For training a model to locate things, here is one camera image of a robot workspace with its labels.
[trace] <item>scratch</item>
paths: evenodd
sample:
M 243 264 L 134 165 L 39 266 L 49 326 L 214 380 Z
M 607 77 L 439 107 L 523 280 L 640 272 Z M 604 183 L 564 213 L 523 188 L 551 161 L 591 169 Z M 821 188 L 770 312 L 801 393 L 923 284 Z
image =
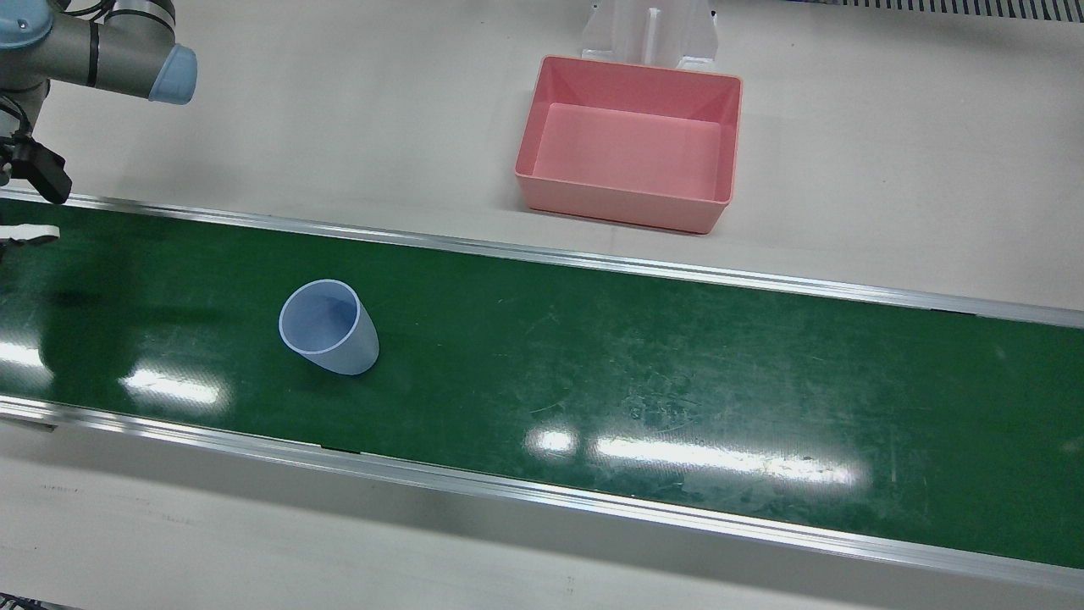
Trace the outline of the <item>scratch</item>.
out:
M 687 420 L 685 424 L 675 426 L 673 428 L 667 428 L 666 430 L 659 430 L 659 431 L 655 432 L 655 434 L 666 434 L 667 432 L 673 432 L 674 430 L 681 430 L 682 428 L 685 428 L 686 426 L 688 426 L 691 424 L 693 424 L 692 419 Z
M 541 410 L 534 410 L 534 411 L 533 411 L 533 412 L 531 412 L 531 413 L 532 413 L 532 414 L 540 414 L 540 413 L 542 413 L 542 412 L 545 412 L 545 411 L 549 411 L 549 410 L 552 410 L 552 408 L 556 407 L 557 405 L 559 405 L 559 404 L 560 404 L 560 401 L 557 401 L 556 403 L 554 403 L 554 404 L 550 405 L 549 407 L 542 407 Z
M 892 482 L 895 483 L 895 429 L 890 428 L 888 431 L 888 446 L 892 455 Z
M 540 324 L 542 324 L 542 323 L 544 323 L 546 321 L 553 321 L 554 323 L 560 324 L 560 322 L 557 320 L 557 316 L 554 316 L 553 312 L 550 312 L 549 314 L 546 314 L 545 316 L 543 316 L 542 319 L 540 319 L 537 323 L 534 323 L 533 325 L 531 325 L 531 327 L 529 329 L 527 329 L 527 333 L 525 333 L 524 336 L 526 337 L 526 336 L 530 335 L 532 330 L 537 329 Z

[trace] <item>pink box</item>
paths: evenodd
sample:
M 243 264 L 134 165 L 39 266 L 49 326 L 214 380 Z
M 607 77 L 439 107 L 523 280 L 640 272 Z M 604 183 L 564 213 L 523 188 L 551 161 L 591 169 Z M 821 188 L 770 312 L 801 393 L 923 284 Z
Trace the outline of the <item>pink box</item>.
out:
M 707 233 L 731 200 L 741 79 L 547 56 L 516 159 L 532 209 Z

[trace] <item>conveyor belt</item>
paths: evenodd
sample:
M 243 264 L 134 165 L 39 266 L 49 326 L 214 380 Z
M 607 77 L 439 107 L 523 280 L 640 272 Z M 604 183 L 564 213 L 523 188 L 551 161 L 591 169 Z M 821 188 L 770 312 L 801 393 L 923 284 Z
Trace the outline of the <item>conveyor belt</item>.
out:
M 0 394 L 1084 568 L 1084 330 L 2 200 Z M 275 322 L 353 285 L 376 367 Z

